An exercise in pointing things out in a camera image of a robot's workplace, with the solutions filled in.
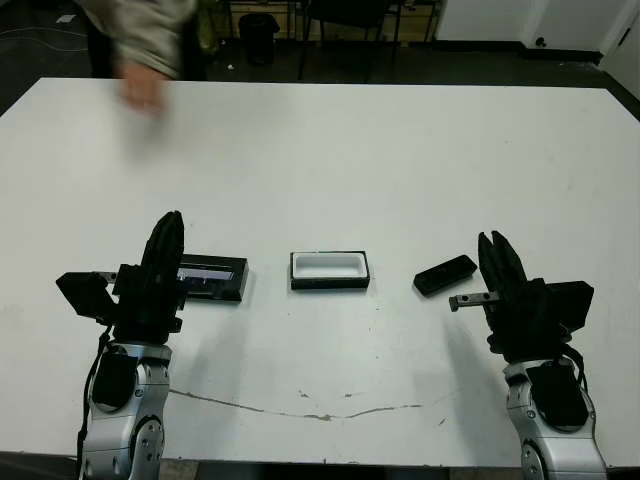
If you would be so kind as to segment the person's bare hand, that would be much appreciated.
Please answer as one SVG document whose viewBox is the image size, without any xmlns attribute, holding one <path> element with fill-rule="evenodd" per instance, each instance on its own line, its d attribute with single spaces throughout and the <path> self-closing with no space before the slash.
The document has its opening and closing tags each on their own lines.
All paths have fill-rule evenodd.
<svg viewBox="0 0 640 480">
<path fill-rule="evenodd" d="M 166 75 L 129 61 L 120 64 L 119 75 L 122 97 L 131 108 L 151 114 L 163 110 Z"/>
</svg>

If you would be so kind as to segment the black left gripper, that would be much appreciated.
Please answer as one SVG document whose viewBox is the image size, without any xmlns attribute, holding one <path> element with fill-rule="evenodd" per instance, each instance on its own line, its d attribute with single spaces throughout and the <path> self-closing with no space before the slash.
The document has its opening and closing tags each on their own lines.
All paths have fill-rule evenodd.
<svg viewBox="0 0 640 480">
<path fill-rule="evenodd" d="M 179 268 L 184 253 L 184 222 L 175 210 L 166 213 L 149 237 L 140 265 L 122 264 L 118 272 L 96 272 L 112 285 L 114 302 L 107 293 L 97 322 L 111 326 L 121 343 L 165 344 L 179 333 L 183 309 L 183 281 Z"/>
</svg>

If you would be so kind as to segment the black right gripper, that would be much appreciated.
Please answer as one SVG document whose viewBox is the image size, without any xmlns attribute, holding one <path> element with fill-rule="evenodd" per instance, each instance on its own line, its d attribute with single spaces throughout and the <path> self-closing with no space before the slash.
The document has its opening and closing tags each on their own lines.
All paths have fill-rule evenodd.
<svg viewBox="0 0 640 480">
<path fill-rule="evenodd" d="M 490 351 L 507 361 L 558 357 L 571 333 L 552 309 L 545 281 L 526 281 L 519 255 L 498 231 L 479 234 L 478 260 L 488 291 L 451 296 L 450 310 L 481 307 L 490 329 Z"/>
</svg>

